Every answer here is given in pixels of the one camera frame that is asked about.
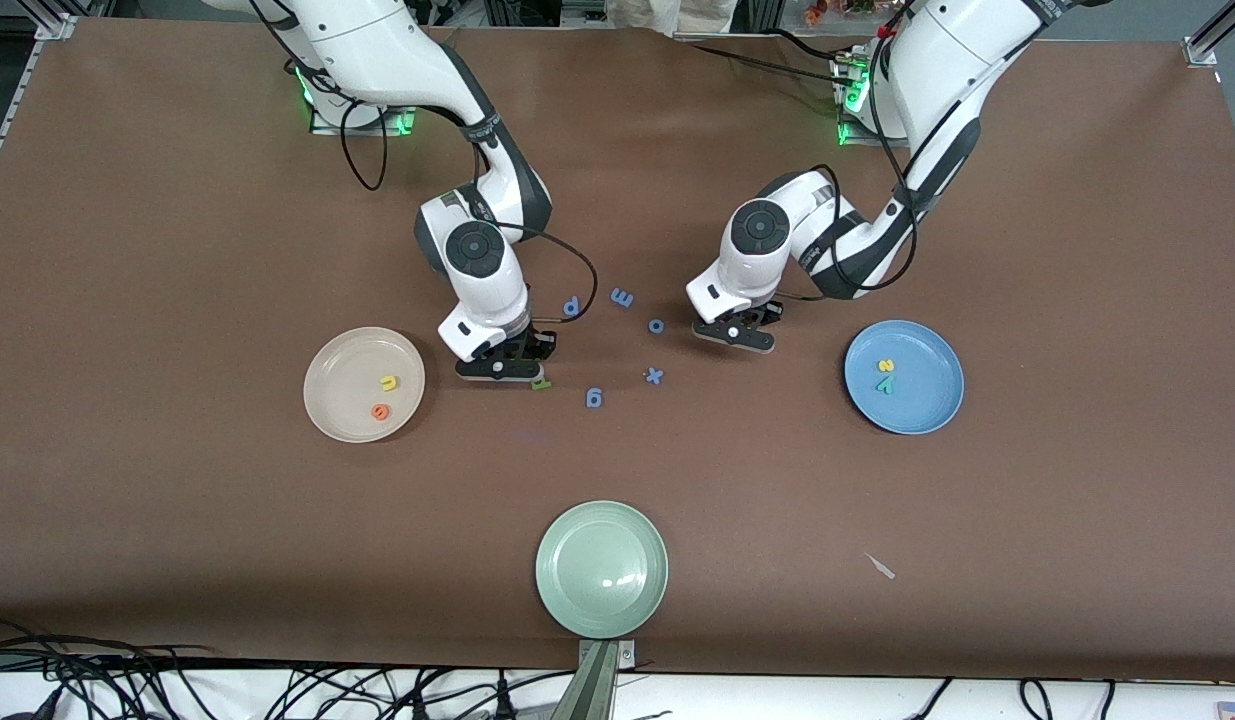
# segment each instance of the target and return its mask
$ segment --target blue plate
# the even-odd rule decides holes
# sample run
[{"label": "blue plate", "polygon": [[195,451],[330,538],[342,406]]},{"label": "blue plate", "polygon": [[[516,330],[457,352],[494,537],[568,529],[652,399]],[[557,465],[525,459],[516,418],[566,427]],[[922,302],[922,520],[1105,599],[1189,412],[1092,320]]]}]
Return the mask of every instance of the blue plate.
[{"label": "blue plate", "polygon": [[[881,363],[892,361],[892,370]],[[844,361],[844,380],[861,414],[904,436],[931,433],[965,401],[965,369],[950,342],[910,320],[861,331]]]}]

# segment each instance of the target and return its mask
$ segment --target white floor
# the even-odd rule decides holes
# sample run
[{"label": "white floor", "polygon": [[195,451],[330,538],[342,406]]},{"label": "white floor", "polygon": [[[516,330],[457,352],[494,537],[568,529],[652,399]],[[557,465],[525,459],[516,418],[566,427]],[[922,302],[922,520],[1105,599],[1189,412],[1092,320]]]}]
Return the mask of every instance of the white floor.
[{"label": "white floor", "polygon": [[[284,692],[287,671],[193,671],[186,673],[209,710],[220,720],[261,720],[274,700]],[[338,682],[351,684],[366,673],[348,673]],[[529,678],[531,671],[516,671],[508,679]],[[398,692],[412,687],[412,671],[393,673]],[[429,697],[493,682],[493,671],[457,671],[440,678],[426,689]],[[529,720],[531,708],[553,705],[567,685],[567,678],[545,680],[513,693],[513,701],[521,708],[521,720]],[[923,710],[940,680],[881,678],[755,678],[755,676],[621,676],[613,720],[648,719],[669,711],[668,720],[714,720],[719,718],[783,719],[783,720],[905,720]],[[1107,684],[1100,682],[1045,683],[1057,720],[1097,720]],[[32,713],[54,685],[36,673],[0,674],[0,719],[15,713]],[[174,676],[165,676],[165,687],[179,715],[186,720],[206,719]],[[366,685],[368,692],[389,697],[383,679]],[[321,687],[303,698],[285,718],[310,719],[321,701],[337,694]],[[458,700],[429,705],[433,720],[453,718],[474,705],[488,693],[472,693]],[[104,710],[119,706],[104,692],[96,692]],[[1042,714],[1042,703],[1032,697]],[[1220,716],[1219,701],[1235,701],[1235,687],[1121,683],[1116,685],[1110,706],[1110,720],[1229,720]],[[492,713],[494,703],[482,710]],[[68,698],[59,704],[58,720],[85,720],[80,701]],[[378,710],[367,703],[341,703],[329,710],[330,720],[371,720]],[[410,718],[405,710],[399,715]],[[956,719],[1032,720],[1018,698],[1014,680],[955,680],[929,715],[931,720]]]}]

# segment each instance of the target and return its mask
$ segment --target green plate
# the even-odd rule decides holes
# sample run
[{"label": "green plate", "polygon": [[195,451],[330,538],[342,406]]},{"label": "green plate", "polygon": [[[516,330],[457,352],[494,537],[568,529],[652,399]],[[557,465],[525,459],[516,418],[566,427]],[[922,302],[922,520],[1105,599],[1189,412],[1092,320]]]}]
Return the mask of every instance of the green plate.
[{"label": "green plate", "polygon": [[550,615],[584,638],[620,638],[653,616],[666,594],[666,543],[643,513],[584,501],[550,525],[536,579]]}]

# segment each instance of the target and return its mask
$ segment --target plate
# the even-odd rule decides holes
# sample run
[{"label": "plate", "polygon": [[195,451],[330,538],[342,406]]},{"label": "plate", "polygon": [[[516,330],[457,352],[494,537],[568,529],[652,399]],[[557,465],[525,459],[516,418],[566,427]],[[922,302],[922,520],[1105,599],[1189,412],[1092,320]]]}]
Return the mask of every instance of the plate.
[{"label": "plate", "polygon": [[[388,391],[382,379],[396,378]],[[426,368],[401,333],[353,329],[340,333],[310,361],[303,400],[311,424],[342,442],[373,442],[396,432],[421,405]],[[388,406],[384,420],[374,416]]]},{"label": "plate", "polygon": [[[881,369],[887,361],[892,369]],[[941,429],[965,401],[965,369],[955,350],[940,333],[910,320],[885,320],[861,331],[845,357],[844,380],[861,414],[905,436]]]},{"label": "plate", "polygon": [[584,501],[550,525],[536,559],[545,609],[584,638],[630,635],[666,594],[666,543],[643,513],[620,501]]}]

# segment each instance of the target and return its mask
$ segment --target green light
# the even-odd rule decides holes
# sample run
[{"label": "green light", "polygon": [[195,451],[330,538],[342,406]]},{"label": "green light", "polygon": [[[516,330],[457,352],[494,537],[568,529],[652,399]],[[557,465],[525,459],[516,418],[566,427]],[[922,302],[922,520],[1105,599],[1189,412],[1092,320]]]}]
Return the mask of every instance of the green light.
[{"label": "green light", "polygon": [[848,91],[847,101],[845,103],[846,109],[853,112],[860,112],[861,106],[865,105],[865,95],[869,91],[869,73],[861,73],[861,79],[853,83],[853,90]]},{"label": "green light", "polygon": [[306,99],[306,105],[315,105],[315,100],[310,96],[310,86],[306,86],[306,78],[301,77],[301,70],[296,70],[296,82],[301,83],[301,95]]},{"label": "green light", "polygon": [[399,135],[412,135],[412,122],[417,117],[417,110],[409,107],[394,119],[394,127],[398,128]]}]

